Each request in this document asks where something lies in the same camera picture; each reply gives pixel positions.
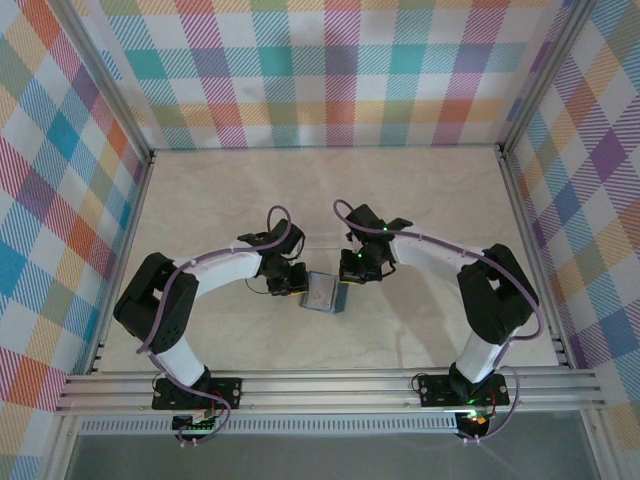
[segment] wall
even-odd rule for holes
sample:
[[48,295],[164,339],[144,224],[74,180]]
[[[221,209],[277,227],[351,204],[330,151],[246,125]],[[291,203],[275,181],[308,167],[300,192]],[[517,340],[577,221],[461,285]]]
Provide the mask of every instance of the wall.
[[492,144],[557,0],[74,0],[157,148]]
[[515,149],[573,352],[640,478],[640,1],[601,0]]
[[531,64],[531,68],[529,69],[529,73],[527,73],[527,78],[522,85],[522,88],[518,92],[518,96],[515,101],[511,105],[511,109],[509,110],[509,114],[507,115],[507,119],[502,126],[502,130],[500,131],[500,135],[498,136],[498,142],[504,143],[513,126],[513,121],[520,115],[520,110],[522,109],[523,102],[529,96],[536,82],[538,81],[538,77],[540,76],[541,70],[549,61],[549,57],[553,53],[553,46],[559,35],[562,33],[562,28],[567,22],[569,18],[569,14],[571,13],[571,9],[576,4],[577,0],[562,0],[562,5],[556,14],[556,17],[553,19],[553,23],[544,37],[544,41],[540,46],[540,50],[536,54],[536,58]]
[[44,0],[0,0],[0,479],[34,477],[142,162]]

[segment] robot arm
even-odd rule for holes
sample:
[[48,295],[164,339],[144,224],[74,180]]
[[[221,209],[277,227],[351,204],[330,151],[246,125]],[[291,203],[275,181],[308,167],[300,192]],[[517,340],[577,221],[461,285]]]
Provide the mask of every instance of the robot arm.
[[[499,264],[524,286],[536,303],[538,301],[511,251],[500,244],[482,250],[449,242],[445,247],[445,242],[424,241],[421,240],[424,232],[411,222],[396,218],[386,224],[367,205],[354,209],[346,220],[365,230],[400,231],[401,234],[374,234],[350,226],[347,237],[351,241],[358,240],[361,247],[357,251],[342,251],[341,280],[360,284],[380,281],[395,271],[394,263],[399,263],[428,270],[459,286],[471,334],[464,350],[451,365],[449,382],[459,400],[468,402],[493,374],[511,335],[533,313],[515,285],[477,257],[484,256]],[[382,267],[386,263],[391,272],[383,274]]]
[[[308,289],[304,263],[292,265],[289,255],[301,244],[304,234],[291,225],[289,234],[274,248],[252,251],[280,238],[287,221],[271,232],[247,234],[230,246],[230,252],[202,260],[184,269],[167,294],[159,329],[149,345],[162,367],[186,386],[206,383],[209,370],[196,357],[184,335],[193,302],[202,295],[236,280],[262,275],[272,295],[289,295]],[[161,253],[149,255],[131,280],[114,310],[114,316],[131,335],[145,341],[159,307],[157,292],[179,265],[188,259],[172,260]]]

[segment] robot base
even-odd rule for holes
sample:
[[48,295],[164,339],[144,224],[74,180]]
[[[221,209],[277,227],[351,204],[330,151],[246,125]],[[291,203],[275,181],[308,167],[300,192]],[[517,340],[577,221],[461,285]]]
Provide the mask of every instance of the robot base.
[[416,393],[420,395],[423,407],[459,407],[473,405],[491,407],[509,405],[509,392],[503,375],[494,373],[471,395],[463,401],[451,386],[449,375],[418,375]]
[[[240,407],[242,395],[241,378],[211,378],[205,372],[204,378],[192,385],[194,390],[210,393],[224,398],[232,410]],[[166,378],[159,379],[154,386],[153,410],[209,410],[212,401],[199,395],[193,395],[176,387]]]

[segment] colorful plaid pattern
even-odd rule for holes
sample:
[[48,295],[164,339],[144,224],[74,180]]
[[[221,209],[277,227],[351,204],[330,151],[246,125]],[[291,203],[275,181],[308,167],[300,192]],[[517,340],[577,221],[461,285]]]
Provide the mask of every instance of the colorful plaid pattern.
[[540,71],[542,67],[547,63],[549,56],[553,52],[553,44],[558,39],[558,36],[562,32],[562,27],[566,24],[567,19],[569,17],[569,13],[573,8],[574,4],[577,0],[563,0],[562,6],[558,13],[556,14],[555,19],[551,25],[551,28],[547,31],[547,34],[544,38],[544,42],[542,42],[542,46],[536,55],[533,64],[531,65],[531,69],[527,74],[527,78],[524,82],[524,85],[520,89],[518,93],[518,97],[515,102],[511,106],[511,110],[509,110],[509,114],[507,115],[507,120],[504,122],[502,127],[502,131],[498,137],[499,143],[504,143],[507,135],[511,131],[513,127],[514,119],[520,114],[520,109],[522,108],[522,104],[524,100],[529,96],[531,91],[533,90],[534,85],[536,84],[538,77],[540,75]]
[[515,150],[571,347],[640,478],[640,1],[601,0]]
[[84,363],[142,161],[44,0],[0,0],[0,479]]
[[510,106],[505,93],[530,67],[523,58],[539,20],[557,8],[551,0],[74,3],[150,143],[172,149],[493,143]]

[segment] cable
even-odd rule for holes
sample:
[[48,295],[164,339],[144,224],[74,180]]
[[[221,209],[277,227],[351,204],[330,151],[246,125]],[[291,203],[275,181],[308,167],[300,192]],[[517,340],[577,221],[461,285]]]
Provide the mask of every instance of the cable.
[[211,395],[210,393],[201,392],[200,390],[195,390],[191,387],[186,386],[185,384],[183,384],[182,382],[174,378],[171,374],[169,374],[169,372],[167,372],[167,370],[164,368],[162,363],[160,363],[160,360],[158,360],[158,358],[153,353],[149,353],[149,360],[151,360],[151,363],[153,363],[158,370],[164,373],[165,377],[167,377],[169,381],[173,383],[176,387],[181,388],[185,392],[191,393],[192,395],[198,395],[200,397],[208,398],[214,402],[221,403],[225,408],[226,415],[224,416],[224,420],[220,422],[220,425],[214,428],[211,433],[208,433],[207,435],[205,435],[199,440],[196,440],[194,438],[191,441],[191,443],[187,442],[187,440],[182,436],[182,432],[184,431],[185,427],[178,429],[178,440],[180,440],[180,446],[185,447],[186,445],[192,445],[194,447],[197,447],[198,445],[208,442],[213,437],[215,437],[217,433],[225,427],[225,425],[229,421],[229,418],[231,418],[231,405],[229,405],[229,402],[227,402],[224,398],[219,397],[217,395]]
[[535,340],[536,338],[539,338],[542,335],[542,332],[544,331],[544,314],[542,313],[542,309],[538,306],[538,304],[533,299],[531,294],[527,291],[527,289],[524,288],[524,286],[499,263],[491,260],[490,258],[485,257],[484,255],[480,255],[475,252],[470,252],[468,250],[465,250],[462,247],[446,242],[445,240],[440,240],[439,238],[431,237],[429,235],[425,235],[422,233],[405,232],[402,230],[386,230],[385,231],[385,230],[380,230],[378,228],[363,227],[361,225],[358,225],[357,223],[353,223],[350,220],[347,220],[338,210],[338,205],[344,205],[352,212],[353,212],[353,207],[348,202],[346,202],[345,200],[342,200],[341,198],[338,198],[333,202],[333,211],[335,212],[336,216],[350,228],[354,228],[356,230],[360,230],[361,232],[365,232],[365,233],[398,235],[401,237],[417,238],[418,240],[424,240],[429,243],[433,243],[434,245],[438,245],[440,247],[446,248],[447,250],[451,250],[452,252],[458,253],[460,255],[469,256],[471,258],[475,258],[476,260],[480,260],[481,262],[497,270],[507,280],[509,280],[514,287],[516,287],[516,289],[522,294],[525,300],[527,300],[527,302],[533,309],[534,313],[536,314],[536,318],[538,319],[538,329],[530,335],[513,336],[510,339],[508,339],[505,342],[505,344],[502,346],[500,353],[498,353],[494,362],[494,367],[500,363],[500,360],[502,360],[505,353],[507,353],[507,349],[509,348],[509,345],[511,345],[511,342]]
[[[271,243],[269,243],[267,245],[261,245],[261,246],[258,246],[258,247],[247,247],[247,248],[243,247],[243,248],[237,248],[237,249],[224,248],[224,249],[221,249],[221,250],[208,252],[208,253],[205,253],[203,255],[200,255],[200,256],[194,258],[193,260],[190,260],[190,261],[184,263],[183,265],[180,265],[178,268],[176,268],[174,270],[174,272],[169,276],[169,279],[167,280],[167,283],[164,286],[164,290],[162,291],[162,296],[160,297],[160,303],[158,305],[158,310],[156,311],[156,316],[155,316],[155,319],[153,321],[153,325],[151,325],[151,330],[149,331],[149,335],[147,335],[147,338],[144,340],[144,342],[142,343],[140,348],[138,348],[136,353],[140,354],[140,353],[143,353],[143,352],[146,352],[146,351],[149,350],[149,346],[151,345],[151,342],[153,342],[153,339],[155,338],[156,334],[158,333],[158,329],[160,328],[160,323],[162,321],[162,314],[164,312],[164,308],[165,308],[165,305],[167,303],[167,298],[168,298],[168,295],[169,295],[169,291],[171,290],[171,286],[173,285],[173,282],[178,277],[178,275],[180,275],[180,273],[182,273],[184,270],[186,270],[187,268],[189,268],[191,266],[197,265],[198,262],[202,262],[204,260],[208,260],[210,258],[214,258],[214,257],[217,257],[219,255],[234,254],[234,253],[259,252],[261,250],[267,250],[269,248],[273,248],[273,247],[278,246],[280,243],[282,243],[287,238],[287,236],[291,232],[291,214],[289,213],[289,211],[285,207],[283,207],[281,205],[274,205],[273,207],[271,207],[269,209],[269,212],[267,213],[267,226],[270,229],[271,215],[273,215],[273,212],[276,211],[276,210],[281,210],[284,213],[285,217],[287,218],[287,228],[285,229],[285,231],[282,234],[282,236],[280,238],[278,238],[277,240],[275,240],[274,242],[271,242]],[[211,433],[209,433],[209,434],[205,435],[204,437],[202,437],[199,440],[199,443],[204,443],[204,442],[209,441],[220,430],[222,430],[224,428],[224,426],[229,421],[229,418],[231,417],[231,405],[229,405],[229,403],[224,398],[216,396],[216,395],[210,395],[210,394],[205,393],[205,392],[200,392],[199,390],[195,390],[195,389],[193,389],[193,388],[191,388],[191,387],[189,387],[187,385],[184,385],[179,380],[177,380],[176,378],[171,376],[165,370],[165,368],[162,365],[162,363],[160,363],[160,361],[156,358],[156,356],[151,352],[149,352],[149,359],[156,366],[156,368],[158,368],[158,370],[163,372],[165,374],[165,377],[167,379],[169,379],[169,381],[171,383],[173,383],[175,386],[177,386],[178,388],[181,388],[185,392],[191,393],[193,395],[199,395],[201,397],[209,398],[209,399],[211,399],[213,401],[220,402],[220,403],[222,403],[222,405],[224,405],[225,410],[227,412],[227,414],[224,417],[224,420]],[[184,447],[185,445],[188,445],[187,441],[182,436],[182,432],[183,431],[184,431],[184,427],[180,428],[178,430],[178,439],[180,440],[180,446],[181,447]],[[198,441],[196,441],[194,439],[192,445],[194,447],[197,447],[199,443],[198,443]]]
[[411,379],[411,390],[413,390],[415,393],[417,393],[418,395],[420,395],[420,390],[418,390],[414,385],[415,385],[415,381],[416,379],[420,376],[420,375],[426,375],[426,373],[416,373],[413,378]]
[[509,413],[507,413],[507,417],[504,419],[504,422],[502,422],[498,428],[496,428],[492,432],[487,433],[484,437],[482,437],[482,440],[495,437],[502,430],[504,430],[504,427],[507,426],[507,423],[509,423],[509,421],[511,420],[511,417],[516,411],[516,407],[518,406],[518,403],[520,403],[520,375],[518,375],[518,372],[516,371],[515,368],[510,367],[508,365],[503,366],[502,368],[500,368],[500,370],[503,370],[505,368],[511,370],[511,373],[513,374],[513,379],[516,382],[516,395],[515,395],[515,398],[513,399],[513,403],[511,403],[511,409],[509,410]]
[[253,293],[257,293],[258,295],[269,295],[269,292],[259,292],[257,290],[254,290],[253,288],[251,288],[251,285],[249,285],[249,279],[247,279],[247,278],[244,279],[244,283],[245,283],[245,285],[247,285],[247,288],[249,290],[251,290]]
[[159,374],[157,374],[155,377],[153,377],[153,380],[151,380],[151,389],[153,390],[154,393],[160,393],[158,392],[158,390],[156,390],[156,381],[158,380],[158,377],[162,375],[162,372],[160,372]]
[[165,305],[167,303],[167,298],[169,295],[169,291],[171,290],[171,286],[173,285],[173,282],[175,281],[175,279],[178,277],[178,275],[180,275],[184,270],[186,270],[187,268],[197,265],[198,262],[202,262],[204,260],[208,260],[210,258],[214,258],[220,255],[226,255],[226,254],[234,254],[234,253],[249,253],[249,252],[259,252],[261,250],[267,250],[269,248],[273,248],[278,246],[280,243],[282,243],[285,238],[287,238],[287,236],[289,235],[289,232],[291,232],[291,214],[289,213],[289,211],[284,208],[281,205],[274,205],[273,207],[271,207],[269,209],[269,213],[267,213],[267,226],[269,227],[271,224],[271,215],[273,214],[273,212],[275,210],[281,210],[285,216],[287,217],[287,228],[285,230],[285,232],[282,234],[282,236],[280,238],[278,238],[276,241],[271,242],[267,245],[260,245],[258,247],[243,247],[243,248],[224,248],[221,250],[215,250],[213,252],[208,252],[205,253],[203,255],[200,255],[199,257],[194,258],[191,261],[188,261],[186,263],[184,263],[183,265],[180,265],[178,268],[176,268],[174,270],[174,272],[171,274],[171,276],[169,277],[169,279],[167,280],[167,283],[164,286],[164,290],[162,291],[162,296],[160,297],[160,304],[158,305],[158,310],[156,312],[156,317],[153,321],[153,325],[151,325],[151,330],[149,331],[149,335],[147,335],[147,338],[145,339],[144,342],[142,342],[142,345],[140,346],[140,348],[138,348],[138,350],[136,350],[136,353],[143,353],[146,352],[147,350],[149,350],[149,346],[151,345],[151,342],[153,342],[153,339],[156,337],[156,334],[158,333],[158,329],[160,328],[160,323],[162,321],[162,314],[164,312],[164,308]]

